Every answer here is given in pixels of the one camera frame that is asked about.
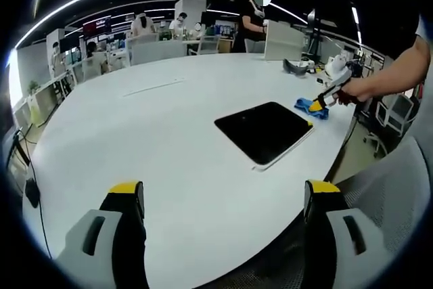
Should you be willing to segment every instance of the black tablet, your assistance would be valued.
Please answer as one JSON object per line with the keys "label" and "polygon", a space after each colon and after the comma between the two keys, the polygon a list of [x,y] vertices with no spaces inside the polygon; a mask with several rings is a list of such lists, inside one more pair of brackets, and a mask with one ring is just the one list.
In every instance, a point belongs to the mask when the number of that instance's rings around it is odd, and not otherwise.
{"label": "black tablet", "polygon": [[219,118],[215,125],[259,165],[271,163],[313,128],[275,102]]}

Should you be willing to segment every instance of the tablet screen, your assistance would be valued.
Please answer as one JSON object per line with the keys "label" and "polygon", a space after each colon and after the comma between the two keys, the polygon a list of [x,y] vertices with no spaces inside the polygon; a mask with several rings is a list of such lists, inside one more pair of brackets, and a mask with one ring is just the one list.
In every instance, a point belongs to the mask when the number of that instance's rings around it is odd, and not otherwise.
{"label": "tablet screen", "polygon": [[215,125],[260,165],[272,162],[313,128],[307,120],[275,102],[219,118]]}

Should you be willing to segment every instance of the hand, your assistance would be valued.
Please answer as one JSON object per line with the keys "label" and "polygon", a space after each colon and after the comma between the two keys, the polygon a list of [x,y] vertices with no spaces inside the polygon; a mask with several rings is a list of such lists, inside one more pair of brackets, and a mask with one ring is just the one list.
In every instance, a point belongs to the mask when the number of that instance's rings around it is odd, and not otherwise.
{"label": "hand", "polygon": [[355,96],[360,102],[365,102],[371,98],[369,79],[352,78],[343,86],[342,91]]}

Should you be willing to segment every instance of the black t-shirt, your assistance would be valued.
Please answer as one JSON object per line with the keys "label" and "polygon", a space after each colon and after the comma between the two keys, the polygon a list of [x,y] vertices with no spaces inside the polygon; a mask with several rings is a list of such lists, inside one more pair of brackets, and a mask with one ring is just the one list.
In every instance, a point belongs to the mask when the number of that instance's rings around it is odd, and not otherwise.
{"label": "black t-shirt", "polygon": [[254,13],[254,7],[251,2],[247,1],[242,6],[240,10],[240,23],[239,23],[239,36],[243,39],[250,39],[253,41],[263,41],[265,39],[265,34],[261,32],[253,32],[252,30],[248,30],[244,27],[244,23],[242,22],[242,17],[248,16],[251,19],[251,24],[257,26],[263,26],[263,20],[260,16],[257,16]]}

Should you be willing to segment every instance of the blue cloth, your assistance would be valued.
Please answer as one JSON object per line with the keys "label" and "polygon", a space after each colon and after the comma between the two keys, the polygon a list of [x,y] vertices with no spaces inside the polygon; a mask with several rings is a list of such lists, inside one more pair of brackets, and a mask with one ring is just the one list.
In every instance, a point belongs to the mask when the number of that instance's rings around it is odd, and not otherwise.
{"label": "blue cloth", "polygon": [[298,110],[302,110],[308,115],[314,116],[315,118],[320,118],[321,120],[327,120],[329,115],[329,110],[327,108],[324,108],[320,111],[310,112],[309,107],[311,106],[312,103],[313,101],[309,99],[300,98],[296,101],[295,108],[297,108]]}

